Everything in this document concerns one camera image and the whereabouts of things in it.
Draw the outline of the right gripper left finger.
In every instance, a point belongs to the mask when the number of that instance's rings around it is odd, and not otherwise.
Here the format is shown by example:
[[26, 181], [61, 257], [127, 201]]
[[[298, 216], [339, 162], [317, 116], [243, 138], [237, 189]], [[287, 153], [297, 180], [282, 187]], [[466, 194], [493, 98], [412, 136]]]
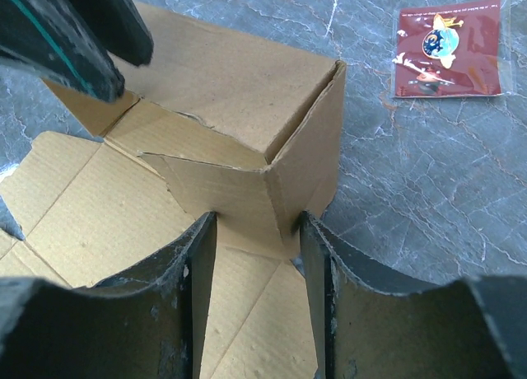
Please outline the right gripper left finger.
[[216, 251], [208, 212], [90, 288], [2, 278], [2, 377], [199, 377]]

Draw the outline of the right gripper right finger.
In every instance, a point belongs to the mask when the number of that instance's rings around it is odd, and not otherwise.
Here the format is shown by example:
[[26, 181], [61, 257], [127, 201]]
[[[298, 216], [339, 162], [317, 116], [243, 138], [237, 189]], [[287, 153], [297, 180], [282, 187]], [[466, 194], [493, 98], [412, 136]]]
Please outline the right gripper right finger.
[[318, 378], [523, 378], [526, 279], [444, 285], [390, 268], [300, 215]]

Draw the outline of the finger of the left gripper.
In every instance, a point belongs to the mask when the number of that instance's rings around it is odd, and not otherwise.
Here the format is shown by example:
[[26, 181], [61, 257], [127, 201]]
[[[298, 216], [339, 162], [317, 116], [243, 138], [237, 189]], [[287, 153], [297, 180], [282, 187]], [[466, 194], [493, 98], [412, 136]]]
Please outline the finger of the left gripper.
[[107, 103], [124, 93], [124, 77], [69, 0], [1, 0], [1, 64]]
[[147, 66], [153, 38], [133, 0], [68, 0], [110, 53], [136, 67]]

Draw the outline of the brown cardboard box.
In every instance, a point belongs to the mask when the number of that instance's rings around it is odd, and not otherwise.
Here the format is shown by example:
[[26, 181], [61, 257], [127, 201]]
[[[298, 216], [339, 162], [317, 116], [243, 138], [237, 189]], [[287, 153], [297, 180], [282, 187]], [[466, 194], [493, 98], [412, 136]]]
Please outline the brown cardboard box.
[[217, 216], [197, 378], [311, 378], [316, 356], [295, 222], [338, 178], [346, 66], [147, 4], [148, 68], [107, 105], [51, 84], [99, 142], [43, 132], [1, 195], [23, 239], [1, 280], [90, 288]]

